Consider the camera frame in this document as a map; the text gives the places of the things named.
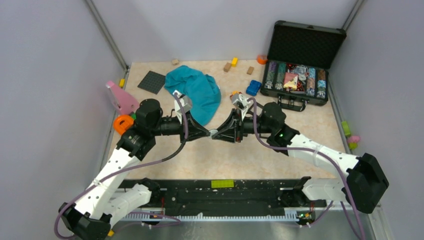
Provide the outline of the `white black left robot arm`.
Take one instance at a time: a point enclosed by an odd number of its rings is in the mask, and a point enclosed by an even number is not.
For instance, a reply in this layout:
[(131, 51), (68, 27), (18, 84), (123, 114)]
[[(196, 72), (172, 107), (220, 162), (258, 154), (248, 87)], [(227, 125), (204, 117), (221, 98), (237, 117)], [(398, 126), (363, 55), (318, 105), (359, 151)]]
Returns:
[[(55, 220), (62, 220), (75, 237), (82, 240), (104, 240), (113, 226), (137, 207), (154, 207), (160, 202), (160, 193), (147, 182), (137, 183), (121, 196), (111, 199), (129, 171), (164, 163), (176, 157), (195, 133), (209, 136), (209, 131), (192, 117), (192, 101), (187, 95), (174, 98), (175, 117), (164, 117), (159, 101), (143, 100), (130, 118), (132, 123), (124, 129), (111, 157), (85, 191), (64, 203)], [(157, 136), (180, 136), (180, 146), (169, 156), (141, 163), (156, 145)]]

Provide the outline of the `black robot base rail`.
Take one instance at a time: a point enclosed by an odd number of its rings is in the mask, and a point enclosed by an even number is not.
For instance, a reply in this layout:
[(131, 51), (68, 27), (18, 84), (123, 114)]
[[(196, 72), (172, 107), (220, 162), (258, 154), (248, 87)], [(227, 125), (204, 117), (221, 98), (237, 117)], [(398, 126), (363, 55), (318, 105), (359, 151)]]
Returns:
[(232, 187), (214, 188), (211, 180), (156, 180), (159, 189), (141, 208), (189, 217), (284, 216), (287, 208), (325, 208), (325, 200), (309, 200), (301, 179), (236, 179)]

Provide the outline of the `teal garment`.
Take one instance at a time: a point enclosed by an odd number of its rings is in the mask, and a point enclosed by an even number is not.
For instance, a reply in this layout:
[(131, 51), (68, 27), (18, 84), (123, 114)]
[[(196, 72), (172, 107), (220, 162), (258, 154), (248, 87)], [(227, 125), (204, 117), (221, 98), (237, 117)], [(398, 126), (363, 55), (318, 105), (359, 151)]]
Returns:
[(191, 115), (202, 126), (210, 123), (222, 100), (221, 90), (214, 77), (187, 65), (168, 72), (164, 88), (170, 94), (178, 91), (188, 96), (192, 102)]

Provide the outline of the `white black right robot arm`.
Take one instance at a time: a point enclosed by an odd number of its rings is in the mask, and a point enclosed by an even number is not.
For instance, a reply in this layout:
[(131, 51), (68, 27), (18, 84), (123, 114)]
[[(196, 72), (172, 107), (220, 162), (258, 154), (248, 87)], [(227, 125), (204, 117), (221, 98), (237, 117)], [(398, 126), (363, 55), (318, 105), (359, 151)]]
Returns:
[(319, 144), (285, 123), (286, 115), (275, 103), (248, 105), (249, 117), (233, 109), (226, 121), (211, 130), (213, 140), (239, 143), (249, 134), (269, 134), (265, 147), (286, 156), (298, 158), (325, 170), (335, 178), (306, 177), (293, 192), (299, 206), (311, 201), (348, 202), (364, 214), (371, 214), (389, 187), (377, 158), (369, 153), (362, 156), (344, 153)]

